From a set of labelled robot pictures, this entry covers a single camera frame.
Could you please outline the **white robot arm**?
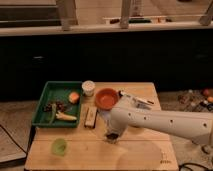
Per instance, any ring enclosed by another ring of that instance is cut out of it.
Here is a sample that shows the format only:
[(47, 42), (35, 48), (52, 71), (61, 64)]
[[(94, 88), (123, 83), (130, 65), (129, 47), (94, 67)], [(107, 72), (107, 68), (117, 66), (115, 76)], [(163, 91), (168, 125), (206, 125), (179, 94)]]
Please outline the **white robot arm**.
[(213, 113), (147, 110), (135, 106), (135, 100), (123, 95), (110, 110), (107, 134), (121, 137), (128, 126), (191, 140), (213, 147)]

